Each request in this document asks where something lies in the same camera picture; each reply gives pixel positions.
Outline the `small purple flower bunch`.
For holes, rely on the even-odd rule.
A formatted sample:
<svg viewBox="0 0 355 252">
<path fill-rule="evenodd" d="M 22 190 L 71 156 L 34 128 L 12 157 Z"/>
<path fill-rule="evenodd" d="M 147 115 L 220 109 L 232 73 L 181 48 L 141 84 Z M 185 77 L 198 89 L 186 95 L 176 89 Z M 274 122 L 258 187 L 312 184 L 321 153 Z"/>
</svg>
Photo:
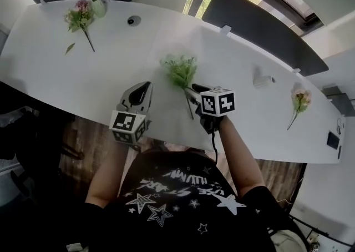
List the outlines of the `small purple flower bunch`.
<svg viewBox="0 0 355 252">
<path fill-rule="evenodd" d="M 94 20 L 94 11 L 91 5 L 91 2 L 88 0 L 79 0 L 73 9 L 69 9 L 64 15 L 64 21 L 68 26 L 69 32 L 76 32 L 82 30 L 93 50 L 95 49 L 92 45 L 88 34 L 88 26 Z"/>
</svg>

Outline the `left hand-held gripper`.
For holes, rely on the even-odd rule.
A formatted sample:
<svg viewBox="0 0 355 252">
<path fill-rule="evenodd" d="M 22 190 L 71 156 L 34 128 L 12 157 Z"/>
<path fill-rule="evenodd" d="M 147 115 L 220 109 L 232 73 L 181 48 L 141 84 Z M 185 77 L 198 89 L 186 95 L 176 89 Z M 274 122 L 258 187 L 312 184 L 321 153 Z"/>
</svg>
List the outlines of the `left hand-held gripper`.
<svg viewBox="0 0 355 252">
<path fill-rule="evenodd" d="M 123 93 L 116 110 L 112 111 L 109 124 L 117 142 L 136 146 L 148 131 L 152 96 L 153 84 L 149 81 L 138 83 Z"/>
</svg>

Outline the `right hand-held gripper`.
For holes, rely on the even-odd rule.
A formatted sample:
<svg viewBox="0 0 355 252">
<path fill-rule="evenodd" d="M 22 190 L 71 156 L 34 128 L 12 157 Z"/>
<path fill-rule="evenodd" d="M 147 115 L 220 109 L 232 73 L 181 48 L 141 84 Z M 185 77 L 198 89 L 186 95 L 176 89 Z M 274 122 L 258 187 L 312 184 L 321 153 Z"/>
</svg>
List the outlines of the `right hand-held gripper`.
<svg viewBox="0 0 355 252">
<path fill-rule="evenodd" d="M 191 90 L 184 93 L 188 101 L 197 106 L 195 113 L 207 134 L 217 131 L 224 116 L 236 108 L 233 90 L 193 83 Z"/>
</svg>

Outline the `white-green flower bouquet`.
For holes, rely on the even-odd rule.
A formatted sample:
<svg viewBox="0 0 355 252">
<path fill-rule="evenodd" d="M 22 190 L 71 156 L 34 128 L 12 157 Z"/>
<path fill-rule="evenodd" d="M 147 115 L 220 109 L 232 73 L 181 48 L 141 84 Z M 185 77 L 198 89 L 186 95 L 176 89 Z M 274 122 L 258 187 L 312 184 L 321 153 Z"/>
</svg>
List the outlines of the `white-green flower bouquet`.
<svg viewBox="0 0 355 252">
<path fill-rule="evenodd" d="M 194 120 L 190 101 L 185 91 L 189 88 L 196 73 L 196 58 L 168 54 L 160 60 L 160 65 L 165 69 L 169 82 L 184 91 L 191 119 Z"/>
</svg>

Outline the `black office chair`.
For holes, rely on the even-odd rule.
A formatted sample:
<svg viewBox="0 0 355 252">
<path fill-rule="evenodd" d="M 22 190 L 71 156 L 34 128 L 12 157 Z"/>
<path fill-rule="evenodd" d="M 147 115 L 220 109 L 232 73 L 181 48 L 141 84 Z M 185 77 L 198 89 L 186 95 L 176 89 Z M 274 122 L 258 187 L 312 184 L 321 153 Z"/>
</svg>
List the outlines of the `black office chair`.
<svg viewBox="0 0 355 252">
<path fill-rule="evenodd" d="M 24 173 L 11 177 L 22 192 L 23 181 L 30 177 L 35 198 L 41 205 L 56 204 L 62 198 L 59 162 L 61 155 L 74 160 L 84 153 L 65 144 L 63 134 L 75 116 L 40 102 L 0 82 L 0 115 L 20 109 L 22 116 L 6 127 L 0 127 L 0 159 L 17 158 Z"/>
</svg>

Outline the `white vase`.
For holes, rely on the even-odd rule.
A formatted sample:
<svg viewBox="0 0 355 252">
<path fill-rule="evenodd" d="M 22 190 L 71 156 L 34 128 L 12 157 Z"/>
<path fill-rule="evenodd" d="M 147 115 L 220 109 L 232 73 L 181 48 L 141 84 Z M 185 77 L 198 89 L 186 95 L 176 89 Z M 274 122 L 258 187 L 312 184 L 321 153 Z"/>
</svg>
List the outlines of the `white vase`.
<svg viewBox="0 0 355 252">
<path fill-rule="evenodd" d="M 255 88 L 264 88 L 275 83 L 275 78 L 270 75 L 259 76 L 253 80 L 253 86 Z"/>
</svg>

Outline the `clear plastic bag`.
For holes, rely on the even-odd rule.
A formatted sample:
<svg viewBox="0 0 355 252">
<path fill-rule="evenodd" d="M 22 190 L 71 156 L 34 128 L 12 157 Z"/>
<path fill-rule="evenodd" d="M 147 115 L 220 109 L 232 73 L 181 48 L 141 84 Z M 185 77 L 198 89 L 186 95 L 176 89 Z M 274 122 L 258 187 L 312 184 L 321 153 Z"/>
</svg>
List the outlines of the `clear plastic bag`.
<svg viewBox="0 0 355 252">
<path fill-rule="evenodd" d="M 0 128 L 5 128 L 9 124 L 16 122 L 26 111 L 26 107 L 21 107 L 8 113 L 0 114 Z"/>
</svg>

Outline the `person's left forearm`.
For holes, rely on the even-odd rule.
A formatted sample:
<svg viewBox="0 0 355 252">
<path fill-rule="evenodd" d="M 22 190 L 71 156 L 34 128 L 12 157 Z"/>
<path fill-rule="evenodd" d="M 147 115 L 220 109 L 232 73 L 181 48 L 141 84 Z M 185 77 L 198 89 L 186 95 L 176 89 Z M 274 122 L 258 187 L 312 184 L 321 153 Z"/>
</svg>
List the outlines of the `person's left forearm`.
<svg viewBox="0 0 355 252">
<path fill-rule="evenodd" d="M 114 143 L 89 186 L 85 203 L 104 208 L 117 198 L 129 147 Z"/>
</svg>

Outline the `pink flower bouquet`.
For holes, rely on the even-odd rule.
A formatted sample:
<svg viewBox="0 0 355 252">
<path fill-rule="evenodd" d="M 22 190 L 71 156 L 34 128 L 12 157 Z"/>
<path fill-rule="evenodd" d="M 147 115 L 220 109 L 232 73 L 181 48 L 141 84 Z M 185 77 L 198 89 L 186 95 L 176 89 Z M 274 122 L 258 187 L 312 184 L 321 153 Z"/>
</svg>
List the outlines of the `pink flower bouquet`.
<svg viewBox="0 0 355 252">
<path fill-rule="evenodd" d="M 305 89 L 301 83 L 295 83 L 291 89 L 291 99 L 293 105 L 293 114 L 287 130 L 289 130 L 296 118 L 305 112 L 311 104 L 312 93 L 310 90 Z"/>
</svg>

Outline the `pale green vase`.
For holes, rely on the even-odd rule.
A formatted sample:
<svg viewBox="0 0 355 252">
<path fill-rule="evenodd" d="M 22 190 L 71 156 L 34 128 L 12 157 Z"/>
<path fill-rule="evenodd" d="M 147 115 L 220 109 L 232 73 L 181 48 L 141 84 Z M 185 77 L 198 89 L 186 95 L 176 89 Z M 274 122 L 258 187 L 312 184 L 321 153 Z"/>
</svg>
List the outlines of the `pale green vase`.
<svg viewBox="0 0 355 252">
<path fill-rule="evenodd" d="M 102 0 L 91 0 L 91 6 L 94 14 L 98 18 L 103 18 L 106 14 L 105 3 Z"/>
</svg>

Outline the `person's black star t-shirt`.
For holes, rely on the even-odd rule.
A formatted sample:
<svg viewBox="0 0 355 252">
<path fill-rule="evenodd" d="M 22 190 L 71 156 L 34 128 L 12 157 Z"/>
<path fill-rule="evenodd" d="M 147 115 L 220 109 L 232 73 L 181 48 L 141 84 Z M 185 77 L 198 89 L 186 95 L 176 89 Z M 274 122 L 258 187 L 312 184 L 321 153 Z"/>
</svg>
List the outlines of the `person's black star t-shirt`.
<svg viewBox="0 0 355 252">
<path fill-rule="evenodd" d="M 121 194 L 92 220 L 80 243 L 89 252 L 276 252 L 268 234 L 277 204 L 265 187 L 242 198 L 208 158 L 188 152 L 139 154 Z"/>
</svg>

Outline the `black phone on table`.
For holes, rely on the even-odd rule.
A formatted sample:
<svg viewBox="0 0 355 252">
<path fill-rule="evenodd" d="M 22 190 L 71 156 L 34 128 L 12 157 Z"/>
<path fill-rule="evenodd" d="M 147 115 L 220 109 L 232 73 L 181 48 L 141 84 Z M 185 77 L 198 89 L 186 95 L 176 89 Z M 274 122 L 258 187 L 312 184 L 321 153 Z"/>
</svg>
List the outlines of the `black phone on table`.
<svg viewBox="0 0 355 252">
<path fill-rule="evenodd" d="M 335 135 L 332 132 L 328 133 L 328 137 L 327 137 L 327 145 L 333 149 L 338 149 L 339 146 L 339 137 L 337 135 Z"/>
</svg>

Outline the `person's beige trousers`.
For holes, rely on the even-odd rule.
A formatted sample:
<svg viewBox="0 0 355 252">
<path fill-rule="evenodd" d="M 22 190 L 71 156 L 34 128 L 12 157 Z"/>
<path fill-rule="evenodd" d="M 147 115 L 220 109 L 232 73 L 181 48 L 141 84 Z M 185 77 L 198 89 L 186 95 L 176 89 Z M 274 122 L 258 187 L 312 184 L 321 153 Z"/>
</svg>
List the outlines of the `person's beige trousers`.
<svg viewBox="0 0 355 252">
<path fill-rule="evenodd" d="M 279 230 L 271 235 L 276 252 L 307 252 L 302 239 L 290 230 Z"/>
</svg>

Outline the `person's right forearm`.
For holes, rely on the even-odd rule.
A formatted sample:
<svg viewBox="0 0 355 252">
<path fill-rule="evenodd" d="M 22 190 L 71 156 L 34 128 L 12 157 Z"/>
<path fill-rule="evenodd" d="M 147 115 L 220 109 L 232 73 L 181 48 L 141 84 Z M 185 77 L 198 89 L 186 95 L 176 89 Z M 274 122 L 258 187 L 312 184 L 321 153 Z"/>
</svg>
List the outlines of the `person's right forearm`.
<svg viewBox="0 0 355 252">
<path fill-rule="evenodd" d="M 238 196 L 265 186 L 257 162 L 228 117 L 220 122 L 219 135 Z"/>
</svg>

